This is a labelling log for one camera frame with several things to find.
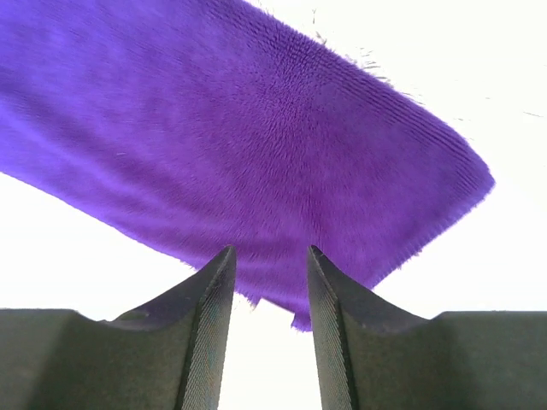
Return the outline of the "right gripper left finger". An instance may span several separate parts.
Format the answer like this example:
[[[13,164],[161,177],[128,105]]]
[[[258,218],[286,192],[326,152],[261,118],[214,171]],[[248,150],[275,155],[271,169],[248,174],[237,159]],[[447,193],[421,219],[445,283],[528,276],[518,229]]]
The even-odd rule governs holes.
[[[236,252],[112,321],[67,309],[1,312],[4,409],[215,409]]]

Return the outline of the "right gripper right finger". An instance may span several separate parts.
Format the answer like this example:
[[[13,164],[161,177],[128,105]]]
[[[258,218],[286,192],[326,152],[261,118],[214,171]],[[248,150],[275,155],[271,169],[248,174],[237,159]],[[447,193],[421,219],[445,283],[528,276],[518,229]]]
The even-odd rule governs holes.
[[[325,409],[543,409],[543,312],[413,315],[308,253]]]

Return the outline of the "purple towel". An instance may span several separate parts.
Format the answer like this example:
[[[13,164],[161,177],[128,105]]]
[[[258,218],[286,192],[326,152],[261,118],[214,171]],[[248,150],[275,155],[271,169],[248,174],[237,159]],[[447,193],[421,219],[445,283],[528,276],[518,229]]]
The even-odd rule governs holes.
[[[4,1],[1,170],[309,331],[306,249],[374,287],[481,202],[439,118],[245,1]]]

